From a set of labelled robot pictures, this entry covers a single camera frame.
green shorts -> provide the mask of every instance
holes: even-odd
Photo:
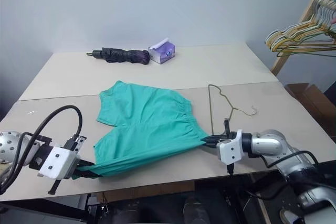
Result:
[[[118,81],[100,100],[97,121],[114,128],[95,145],[96,164],[79,170],[111,176],[204,144],[190,101],[176,91]]]

shoe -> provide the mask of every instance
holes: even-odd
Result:
[[[300,219],[299,216],[285,209],[280,210],[279,215],[283,224],[294,224],[294,222]]]
[[[183,217],[185,224],[210,224],[206,210],[195,197],[189,197],[185,201]]]
[[[130,202],[123,209],[116,210],[113,216],[113,222],[115,224],[129,224],[139,222],[139,203]]]

gray wall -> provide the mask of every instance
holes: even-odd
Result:
[[[164,37],[178,46],[245,41],[270,67],[275,54],[265,37],[296,23],[308,1],[1,0],[2,108],[11,107],[58,51],[144,48]],[[336,79],[335,67],[332,58],[293,56],[279,79],[315,83],[324,91]]]
[[[1,0],[0,0],[0,20],[1,20]],[[0,41],[1,39],[1,22],[0,22]],[[3,64],[2,64],[2,50],[1,50],[1,43],[0,43],[0,120],[3,117],[4,111],[3,111],[3,78],[2,78],[2,72],[3,72]]]

wooden drying rack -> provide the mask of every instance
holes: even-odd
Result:
[[[304,10],[299,22],[304,22],[310,19],[312,13],[313,13],[313,7],[312,7],[312,3],[314,0],[310,0],[306,10]],[[277,60],[274,62],[273,67],[271,68],[271,72],[276,76],[281,68],[283,67],[283,65],[285,64],[285,62],[288,60],[290,54],[286,53],[286,52],[281,52],[279,53],[279,56],[277,58]]]

table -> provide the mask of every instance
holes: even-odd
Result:
[[[264,82],[222,86],[222,91],[232,104],[245,111],[254,106],[258,113],[249,117],[234,112],[230,123],[231,130],[243,129],[245,132],[260,132],[266,129],[281,131],[292,146],[309,150],[320,162],[335,158],[336,145],[324,130],[315,122],[303,106],[292,98],[279,82]],[[207,88],[178,90],[191,100],[193,113],[199,125],[211,132]],[[111,130],[110,126],[96,121],[100,109],[97,95],[42,100],[18,101],[0,123],[0,129],[32,131],[54,109],[66,105],[76,105],[83,114],[82,135],[88,139],[79,154],[88,161],[95,161],[93,145]],[[223,132],[223,120],[230,112],[229,105],[212,90],[215,132]],[[43,131],[43,135],[53,138],[53,145],[63,145],[77,128],[77,115],[66,111],[54,118]],[[267,170],[261,159],[245,157],[235,165],[235,174]],[[51,197],[47,192],[53,181],[37,177],[37,171],[24,168],[8,191],[0,200],[18,200]],[[184,154],[143,166],[117,176],[76,180],[63,180],[55,196],[85,194],[97,191],[169,183],[191,179],[226,176],[226,166],[219,162],[216,150],[206,147],[197,148]],[[34,185],[29,190],[18,190]]]
[[[167,89],[278,81],[245,43],[177,47],[162,65],[107,64],[85,52],[63,52],[51,56],[19,100],[95,95],[118,80]]]
[[[150,62],[149,66],[106,63],[85,53],[53,54],[0,122],[0,130],[33,131],[54,109],[66,104],[76,105],[83,113],[82,135],[88,138],[79,154],[94,162],[93,145],[111,130],[111,127],[96,121],[100,91],[110,88],[117,80],[175,89],[191,100],[199,125],[210,133],[207,85],[211,83],[221,86],[235,107],[247,112],[251,111],[251,106],[258,110],[253,117],[234,112],[231,130],[277,129],[283,132],[289,144],[312,151],[320,162],[335,158],[335,144],[246,44],[177,48],[176,54],[163,65]],[[223,120],[230,112],[229,105],[216,90],[212,90],[212,104],[216,108],[213,114],[215,132],[222,133]],[[51,121],[43,135],[52,137],[53,145],[63,145],[76,127],[76,114],[66,111]],[[260,159],[244,157],[235,165],[235,174],[262,170],[266,168]],[[58,206],[50,205],[49,201],[41,204],[38,199],[51,197],[47,192],[54,181],[36,175],[37,171],[23,168],[8,191],[0,196],[0,201],[16,200],[12,201],[12,206],[38,208],[38,211],[60,215],[54,211]],[[226,167],[218,161],[216,150],[200,147],[113,177],[63,180],[55,196],[226,175]],[[89,219],[87,212],[78,209],[65,208],[61,215],[75,219],[86,216]]]

